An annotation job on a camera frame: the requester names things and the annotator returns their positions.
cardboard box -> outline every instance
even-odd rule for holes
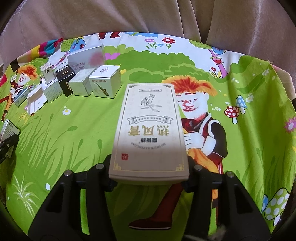
[[[57,97],[64,93],[57,78],[55,78],[48,85],[45,84],[45,80],[43,79],[42,91],[48,102],[54,101]]]
[[[59,81],[59,84],[66,97],[73,94],[73,91],[69,85],[69,81],[75,76],[75,74],[76,73],[69,67],[69,65],[66,65],[56,71],[57,80]]]
[[[166,185],[188,179],[182,122],[172,84],[127,85],[109,177],[135,185]]]
[[[98,68],[105,64],[104,46],[83,48],[67,55],[68,65],[78,73],[82,69]]]
[[[28,94],[30,93],[30,90],[28,87],[24,88],[13,100],[15,105],[19,107],[26,99]]]
[[[89,82],[89,76],[95,71],[92,69],[82,69],[76,74],[70,81],[69,85],[74,93],[78,96],[90,96],[92,93],[91,83]]]
[[[41,107],[44,106],[47,99],[42,91],[43,84],[38,85],[34,90],[28,94],[27,101],[28,101],[28,107],[27,112],[29,115],[36,113],[38,110],[41,109]]]
[[[114,98],[121,87],[119,66],[101,65],[91,74],[89,81],[95,96]]]
[[[48,85],[51,81],[55,79],[54,73],[52,71],[52,67],[50,63],[45,63],[40,67],[40,70],[43,74],[43,77],[45,79],[45,83]]]
[[[4,141],[6,140],[8,137],[11,137],[12,135],[14,134],[19,134],[20,133],[20,130],[8,119],[5,120],[4,122],[4,125],[2,127],[2,130],[1,130],[1,134],[0,134],[0,141]],[[8,149],[6,155],[8,157],[11,157],[12,155],[12,151],[13,151],[13,147],[12,146],[11,148]]]

black box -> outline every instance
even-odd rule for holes
[[[56,71],[56,76],[65,96],[73,94],[69,81],[75,76],[75,71],[71,69],[69,65],[66,65]]]

metal screw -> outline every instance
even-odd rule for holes
[[[72,174],[72,171],[71,170],[66,170],[65,172],[64,172],[64,175],[65,176],[70,176]]]
[[[233,178],[235,176],[235,174],[233,172],[227,172],[226,173],[227,176],[229,176],[230,178]]]
[[[105,167],[105,165],[103,163],[99,163],[96,165],[96,169],[101,170]]]
[[[197,164],[194,166],[194,169],[197,171],[200,171],[200,170],[202,170],[202,165]]]

decorative ribbon banner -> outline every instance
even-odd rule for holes
[[[138,124],[139,122],[143,122],[143,121],[159,121],[161,123],[167,123],[170,124],[171,121],[173,120],[173,118],[168,117],[168,116],[158,116],[158,115],[143,115],[143,116],[139,116],[139,117],[131,117],[127,119],[129,121],[129,124]]]

open box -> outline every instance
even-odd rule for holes
[[[28,94],[27,101],[27,112],[29,115],[36,113],[42,106],[44,106],[47,99],[43,93],[42,84],[38,85],[30,92],[30,94]]]

